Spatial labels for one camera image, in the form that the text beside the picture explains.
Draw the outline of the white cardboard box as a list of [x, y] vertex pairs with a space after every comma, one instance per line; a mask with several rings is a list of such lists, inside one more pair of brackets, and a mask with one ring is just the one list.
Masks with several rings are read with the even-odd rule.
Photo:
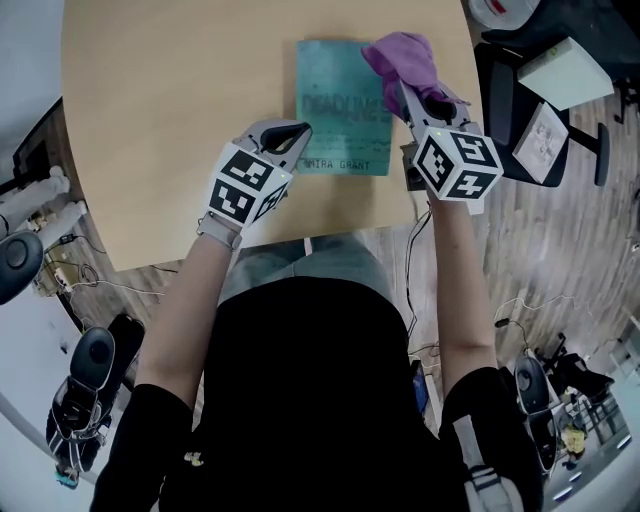
[[609, 75], [571, 37], [520, 67], [517, 78], [558, 111], [614, 94]]

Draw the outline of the black grey standing device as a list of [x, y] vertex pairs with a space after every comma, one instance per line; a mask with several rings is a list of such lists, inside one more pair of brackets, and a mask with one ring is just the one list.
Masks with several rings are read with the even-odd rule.
[[556, 400], [542, 365], [530, 349], [515, 360], [513, 374], [517, 403], [537, 451], [543, 482], [547, 483], [555, 469], [559, 451], [559, 433], [553, 413]]

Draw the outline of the black strapped device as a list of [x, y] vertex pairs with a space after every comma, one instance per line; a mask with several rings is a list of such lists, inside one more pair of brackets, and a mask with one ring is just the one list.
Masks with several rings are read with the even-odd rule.
[[144, 325], [125, 313], [104, 329], [87, 330], [77, 343], [69, 375], [54, 395], [45, 438], [55, 460], [55, 478], [74, 489], [92, 469], [111, 428], [112, 408], [138, 355]]

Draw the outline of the person's right forearm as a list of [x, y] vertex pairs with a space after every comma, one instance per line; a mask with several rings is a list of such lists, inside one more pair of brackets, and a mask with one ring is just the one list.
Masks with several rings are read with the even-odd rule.
[[471, 215], [461, 202], [431, 200], [443, 392], [467, 374], [495, 368], [495, 327]]

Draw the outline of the teal book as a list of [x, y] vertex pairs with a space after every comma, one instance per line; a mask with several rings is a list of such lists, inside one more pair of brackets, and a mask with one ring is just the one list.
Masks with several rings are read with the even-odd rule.
[[312, 128], [299, 172], [388, 174], [392, 114], [381, 77], [362, 56], [364, 46], [339, 40], [296, 44], [296, 116]]

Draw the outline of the person's black shirt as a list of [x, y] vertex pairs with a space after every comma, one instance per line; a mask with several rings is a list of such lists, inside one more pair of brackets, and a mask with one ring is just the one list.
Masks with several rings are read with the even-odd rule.
[[199, 424], [168, 391], [134, 389], [91, 512], [469, 512], [462, 418], [484, 467], [541, 511], [537, 451], [499, 371], [463, 377], [431, 433], [404, 322], [364, 285], [293, 277], [225, 301], [204, 377]]

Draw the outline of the person's grey shorts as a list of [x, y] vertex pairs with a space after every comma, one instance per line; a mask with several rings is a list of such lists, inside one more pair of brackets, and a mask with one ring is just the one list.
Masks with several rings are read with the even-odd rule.
[[219, 301], [292, 277], [352, 281], [392, 298], [382, 264], [355, 234], [312, 237], [310, 242], [309, 254], [302, 239], [241, 250]]

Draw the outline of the purple cloth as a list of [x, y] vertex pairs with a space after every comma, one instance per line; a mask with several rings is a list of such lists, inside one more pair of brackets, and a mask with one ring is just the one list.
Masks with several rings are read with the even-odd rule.
[[361, 54], [382, 78], [384, 104], [397, 117], [401, 116], [397, 97], [400, 81], [411, 86], [421, 100], [448, 102], [439, 85], [431, 45], [423, 35], [393, 32], [364, 46]]

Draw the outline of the white padded equipment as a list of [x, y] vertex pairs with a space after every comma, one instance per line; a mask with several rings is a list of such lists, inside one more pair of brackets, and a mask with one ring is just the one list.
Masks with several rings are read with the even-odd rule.
[[[0, 241], [18, 231], [27, 219], [46, 203], [70, 191], [71, 182], [60, 166], [49, 170], [49, 177], [29, 184], [23, 190], [0, 201]], [[82, 216], [88, 213], [84, 200], [69, 202], [41, 228], [36, 235], [44, 249], [52, 247], [61, 237], [71, 232]]]

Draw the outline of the blue-screen tablet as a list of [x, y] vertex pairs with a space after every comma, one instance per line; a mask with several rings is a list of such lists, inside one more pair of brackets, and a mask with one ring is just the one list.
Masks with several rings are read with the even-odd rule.
[[429, 404], [429, 391], [424, 374], [424, 367], [419, 359], [412, 359], [410, 369], [417, 409], [420, 416], [424, 417]]

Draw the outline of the person's left forearm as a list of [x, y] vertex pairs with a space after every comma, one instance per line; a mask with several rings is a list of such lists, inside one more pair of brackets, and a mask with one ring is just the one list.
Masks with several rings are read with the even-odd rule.
[[231, 256], [208, 235], [194, 241], [146, 332], [136, 385], [158, 386], [195, 407]]

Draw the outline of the dark grey round device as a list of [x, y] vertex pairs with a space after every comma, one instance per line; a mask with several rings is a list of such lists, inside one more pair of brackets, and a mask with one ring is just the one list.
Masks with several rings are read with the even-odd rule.
[[42, 268], [44, 249], [30, 230], [12, 233], [0, 241], [0, 305], [19, 295]]

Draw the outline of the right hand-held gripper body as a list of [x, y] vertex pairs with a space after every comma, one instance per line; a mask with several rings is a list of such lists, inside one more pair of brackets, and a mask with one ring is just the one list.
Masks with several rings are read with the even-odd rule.
[[503, 176], [493, 141], [477, 131], [427, 127], [420, 141], [401, 147], [407, 189], [484, 212], [489, 191]]

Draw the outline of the black mesh office chair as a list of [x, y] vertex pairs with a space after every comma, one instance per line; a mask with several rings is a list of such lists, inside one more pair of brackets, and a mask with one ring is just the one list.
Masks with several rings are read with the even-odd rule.
[[516, 149], [544, 101], [517, 78], [518, 70], [546, 50], [572, 38], [599, 64], [621, 105], [640, 113], [640, 0], [540, 0], [529, 19], [513, 31], [490, 30], [474, 50], [484, 115], [504, 176], [535, 183], [516, 159]]

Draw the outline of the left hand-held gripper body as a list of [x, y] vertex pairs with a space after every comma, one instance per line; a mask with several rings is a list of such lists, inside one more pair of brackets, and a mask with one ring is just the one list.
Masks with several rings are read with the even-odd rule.
[[277, 207], [292, 178], [265, 158], [227, 143], [211, 175], [208, 211], [248, 228]]

